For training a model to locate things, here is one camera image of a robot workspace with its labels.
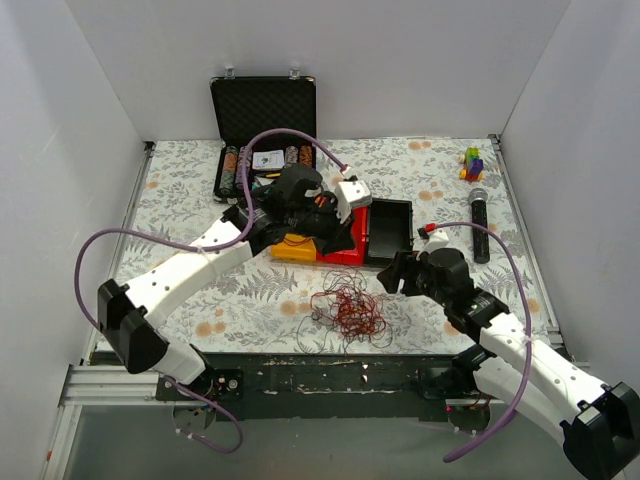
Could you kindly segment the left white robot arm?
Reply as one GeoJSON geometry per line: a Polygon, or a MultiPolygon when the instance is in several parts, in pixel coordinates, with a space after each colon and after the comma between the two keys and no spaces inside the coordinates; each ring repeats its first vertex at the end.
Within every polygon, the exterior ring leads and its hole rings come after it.
{"type": "Polygon", "coordinates": [[[156,371],[177,381],[188,398],[205,398],[213,377],[204,355],[167,339],[162,325],[204,286],[288,234],[311,239],[324,255],[354,248],[353,212],[370,204],[371,193],[351,168],[343,174],[344,180],[327,191],[316,170],[288,167],[228,208],[186,252],[124,284],[103,283],[97,292],[98,327],[126,370],[156,371]]]}

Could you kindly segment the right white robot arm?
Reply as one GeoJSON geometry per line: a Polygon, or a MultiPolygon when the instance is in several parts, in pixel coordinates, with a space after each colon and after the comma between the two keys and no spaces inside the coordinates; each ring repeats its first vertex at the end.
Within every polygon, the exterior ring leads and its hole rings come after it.
{"type": "Polygon", "coordinates": [[[435,301],[474,341],[455,360],[452,383],[460,395],[483,392],[514,403],[587,479],[612,479],[638,458],[638,394],[586,373],[526,334],[503,302],[475,286],[460,251],[400,251],[377,278],[389,294],[435,301]]]}

